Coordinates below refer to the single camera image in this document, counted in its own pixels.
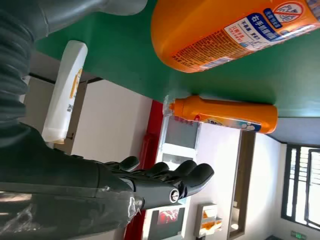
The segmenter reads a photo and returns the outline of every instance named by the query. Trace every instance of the green surface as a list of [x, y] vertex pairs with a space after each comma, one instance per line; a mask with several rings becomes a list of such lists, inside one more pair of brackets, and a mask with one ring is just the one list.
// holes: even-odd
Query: green surface
[[85, 42], [85, 71], [160, 102], [189, 93], [275, 104], [280, 117], [320, 117], [320, 29], [205, 72], [183, 73], [154, 52], [150, 23], [155, 4], [149, 0], [134, 16], [94, 13], [36, 47], [60, 60], [69, 40]]

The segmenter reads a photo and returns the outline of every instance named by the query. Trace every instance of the white plastic bottle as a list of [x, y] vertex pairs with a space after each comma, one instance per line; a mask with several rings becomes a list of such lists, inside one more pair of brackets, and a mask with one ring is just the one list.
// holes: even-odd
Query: white plastic bottle
[[71, 40], [66, 45], [42, 131], [45, 142], [64, 143], [88, 52], [83, 42]]

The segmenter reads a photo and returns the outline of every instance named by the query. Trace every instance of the orange detergent bottle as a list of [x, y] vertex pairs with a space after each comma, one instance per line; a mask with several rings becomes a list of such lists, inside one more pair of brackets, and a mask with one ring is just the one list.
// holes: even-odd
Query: orange detergent bottle
[[151, 37], [165, 64], [194, 73], [315, 30], [319, 21], [320, 0], [158, 0]]
[[269, 134], [277, 126], [277, 108], [270, 104], [205, 100], [199, 96], [176, 99], [174, 116], [189, 121]]

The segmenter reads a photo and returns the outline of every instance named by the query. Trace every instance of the plastic wrap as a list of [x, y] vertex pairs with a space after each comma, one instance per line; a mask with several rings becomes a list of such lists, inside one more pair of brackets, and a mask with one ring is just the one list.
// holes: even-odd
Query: plastic wrap
[[133, 192], [107, 186], [0, 183], [0, 190], [2, 240], [63, 240], [123, 228], [143, 202]]

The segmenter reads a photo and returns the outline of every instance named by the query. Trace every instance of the window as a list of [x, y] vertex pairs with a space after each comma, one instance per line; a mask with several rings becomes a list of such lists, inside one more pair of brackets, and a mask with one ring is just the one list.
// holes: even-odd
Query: window
[[288, 145], [283, 219], [320, 231], [320, 148]]

